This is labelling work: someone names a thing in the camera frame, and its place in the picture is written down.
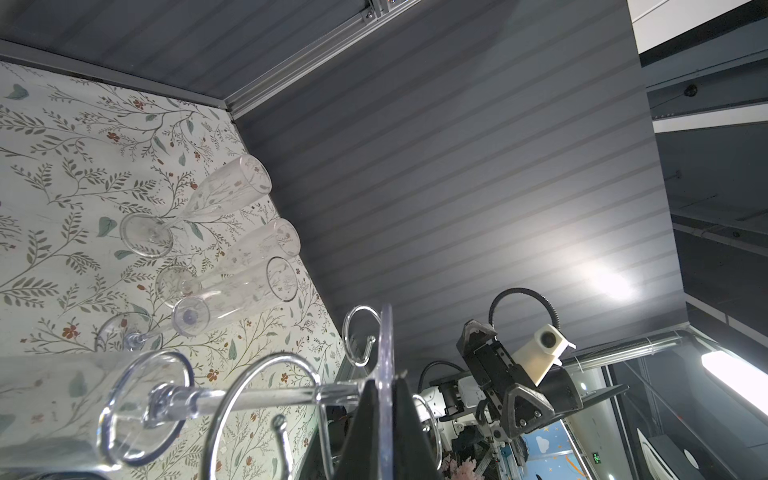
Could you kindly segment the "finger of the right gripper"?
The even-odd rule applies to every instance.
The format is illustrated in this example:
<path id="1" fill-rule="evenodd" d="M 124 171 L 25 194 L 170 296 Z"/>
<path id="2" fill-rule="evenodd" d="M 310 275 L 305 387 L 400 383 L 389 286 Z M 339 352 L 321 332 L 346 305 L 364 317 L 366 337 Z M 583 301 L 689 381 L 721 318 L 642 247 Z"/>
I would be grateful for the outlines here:
<path id="1" fill-rule="evenodd" d="M 554 420 L 555 410 L 543 394 L 521 384 L 505 391 L 500 425 L 509 438 L 530 433 Z"/>

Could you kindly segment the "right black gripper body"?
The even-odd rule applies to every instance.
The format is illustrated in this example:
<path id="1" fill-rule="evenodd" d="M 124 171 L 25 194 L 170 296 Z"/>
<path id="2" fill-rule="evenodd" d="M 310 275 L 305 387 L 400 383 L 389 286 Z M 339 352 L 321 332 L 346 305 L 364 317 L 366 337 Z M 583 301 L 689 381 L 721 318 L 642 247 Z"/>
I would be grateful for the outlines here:
<path id="1" fill-rule="evenodd" d="M 457 342 L 457 349 L 483 391 L 492 419 L 499 423 L 501 429 L 502 398 L 514 384 L 543 394 L 555 410 L 553 422 L 582 409 L 578 389 L 562 365 L 553 365 L 541 384 L 535 386 L 523 368 L 513 361 L 513 353 L 501 344 L 496 330 L 488 324 L 468 321 Z"/>

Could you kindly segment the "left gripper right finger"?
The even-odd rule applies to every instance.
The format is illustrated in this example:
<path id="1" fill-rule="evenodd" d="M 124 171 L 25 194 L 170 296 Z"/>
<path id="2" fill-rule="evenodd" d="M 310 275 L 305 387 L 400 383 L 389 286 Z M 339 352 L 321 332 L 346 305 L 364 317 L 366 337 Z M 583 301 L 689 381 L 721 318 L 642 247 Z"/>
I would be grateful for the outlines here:
<path id="1" fill-rule="evenodd" d="M 403 378 L 395 378 L 393 395 L 393 478 L 441 479 L 436 469 L 435 453 L 422 431 L 414 399 Z"/>

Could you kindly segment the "floral table mat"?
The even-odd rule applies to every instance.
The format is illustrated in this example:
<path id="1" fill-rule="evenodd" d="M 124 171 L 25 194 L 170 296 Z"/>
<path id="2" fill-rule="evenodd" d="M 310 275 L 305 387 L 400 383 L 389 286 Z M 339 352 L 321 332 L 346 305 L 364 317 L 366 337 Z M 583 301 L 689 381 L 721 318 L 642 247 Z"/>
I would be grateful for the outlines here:
<path id="1" fill-rule="evenodd" d="M 100 327 L 123 312 L 167 325 L 171 307 L 155 290 L 162 269 L 203 274 L 283 214 L 263 197 L 181 223 L 160 259 L 130 251 L 120 223 L 132 213 L 174 219 L 202 181 L 244 153 L 225 110 L 1 61 L 1 356 L 94 352 Z M 287 306 L 195 338 L 165 337 L 160 347 L 187 355 L 203 387 L 226 388 L 278 351 L 334 379 L 339 334 L 303 262 L 290 262 L 298 294 Z M 280 475 L 270 431 L 277 412 L 287 417 L 295 468 L 303 466 L 318 446 L 313 408 L 239 413 L 227 422 L 219 479 Z"/>

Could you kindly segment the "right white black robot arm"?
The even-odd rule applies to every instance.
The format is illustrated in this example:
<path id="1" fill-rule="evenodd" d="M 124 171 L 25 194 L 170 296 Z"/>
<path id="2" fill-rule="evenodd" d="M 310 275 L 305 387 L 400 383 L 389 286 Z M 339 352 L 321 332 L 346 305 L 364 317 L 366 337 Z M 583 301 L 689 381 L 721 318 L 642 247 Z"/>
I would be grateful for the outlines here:
<path id="1" fill-rule="evenodd" d="M 431 381 L 417 411 L 444 457 L 449 478 L 591 479 L 566 418 L 627 392 L 589 392 L 560 357 L 571 347 L 545 325 L 509 353 L 489 324 L 468 321 L 457 342 L 467 367 Z"/>

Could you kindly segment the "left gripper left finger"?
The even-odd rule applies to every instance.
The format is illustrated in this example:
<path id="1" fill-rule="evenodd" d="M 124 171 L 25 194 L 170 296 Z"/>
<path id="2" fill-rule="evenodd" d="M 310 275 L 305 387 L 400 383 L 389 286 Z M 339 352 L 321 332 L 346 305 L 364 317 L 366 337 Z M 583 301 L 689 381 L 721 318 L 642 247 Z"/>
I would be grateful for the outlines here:
<path id="1" fill-rule="evenodd" d="M 347 432 L 334 480 L 376 480 L 379 467 L 379 401 L 373 380 L 365 383 Z"/>

